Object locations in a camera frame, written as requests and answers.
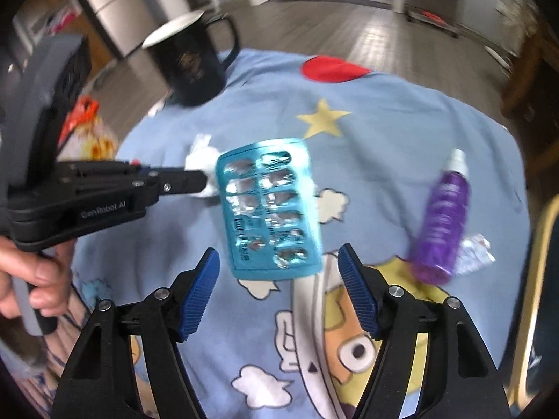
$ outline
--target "yellow star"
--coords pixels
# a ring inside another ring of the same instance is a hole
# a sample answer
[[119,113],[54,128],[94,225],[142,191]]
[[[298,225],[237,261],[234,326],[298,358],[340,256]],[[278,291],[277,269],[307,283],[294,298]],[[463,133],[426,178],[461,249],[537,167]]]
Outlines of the yellow star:
[[349,111],[330,110],[326,99],[320,99],[317,105],[317,112],[313,115],[297,115],[298,119],[310,124],[307,133],[303,138],[309,138],[321,132],[341,137],[342,133],[336,126],[335,121],[345,115],[349,115]]

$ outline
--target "black mug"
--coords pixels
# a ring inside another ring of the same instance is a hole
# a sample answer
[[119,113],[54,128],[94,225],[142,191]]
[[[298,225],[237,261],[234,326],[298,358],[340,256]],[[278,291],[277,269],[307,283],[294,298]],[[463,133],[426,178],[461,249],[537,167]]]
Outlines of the black mug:
[[[226,69],[240,52],[239,33],[233,19],[216,15],[203,21],[204,11],[195,11],[167,22],[149,35],[146,49],[173,91],[173,100],[185,106],[208,102],[225,89]],[[219,61],[208,27],[221,20],[229,23],[235,44]]]

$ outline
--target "gray handle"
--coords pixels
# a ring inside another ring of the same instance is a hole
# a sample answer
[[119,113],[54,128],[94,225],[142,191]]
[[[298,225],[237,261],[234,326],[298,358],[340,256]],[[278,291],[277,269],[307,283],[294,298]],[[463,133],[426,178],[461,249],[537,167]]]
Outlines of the gray handle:
[[16,294],[16,301],[20,307],[23,324],[28,334],[32,336],[45,336],[52,334],[57,329],[58,318],[44,317],[40,310],[33,309],[29,304],[29,293],[35,288],[26,281],[12,277],[12,288]]

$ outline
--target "white bottle cap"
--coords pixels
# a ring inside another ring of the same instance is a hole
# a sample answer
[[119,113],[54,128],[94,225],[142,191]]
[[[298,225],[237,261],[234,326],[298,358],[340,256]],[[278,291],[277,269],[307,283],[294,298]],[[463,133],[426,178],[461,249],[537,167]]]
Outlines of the white bottle cap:
[[456,173],[460,173],[464,178],[468,179],[466,154],[460,149],[453,149],[451,157],[448,158],[448,162],[444,170],[455,171]]

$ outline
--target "purple spray bottle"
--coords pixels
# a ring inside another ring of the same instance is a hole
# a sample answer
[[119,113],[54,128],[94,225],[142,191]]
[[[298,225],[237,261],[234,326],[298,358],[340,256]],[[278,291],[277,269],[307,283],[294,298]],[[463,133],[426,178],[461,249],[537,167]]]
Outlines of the purple spray bottle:
[[454,149],[429,200],[412,254],[412,273],[423,283],[442,285],[454,274],[469,198],[466,155]]

